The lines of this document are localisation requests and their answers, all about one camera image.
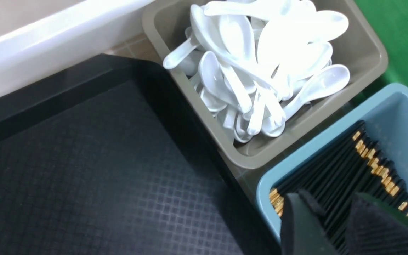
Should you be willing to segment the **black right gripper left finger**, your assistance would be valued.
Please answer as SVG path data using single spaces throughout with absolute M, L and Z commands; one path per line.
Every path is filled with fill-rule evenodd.
M 337 255 L 323 226 L 326 211 L 306 190 L 284 197 L 280 241 L 283 255 Z

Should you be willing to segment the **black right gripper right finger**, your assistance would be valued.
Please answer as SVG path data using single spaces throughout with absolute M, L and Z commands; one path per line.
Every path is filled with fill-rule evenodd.
M 408 217 L 369 194 L 356 193 L 345 240 L 349 255 L 408 255 Z

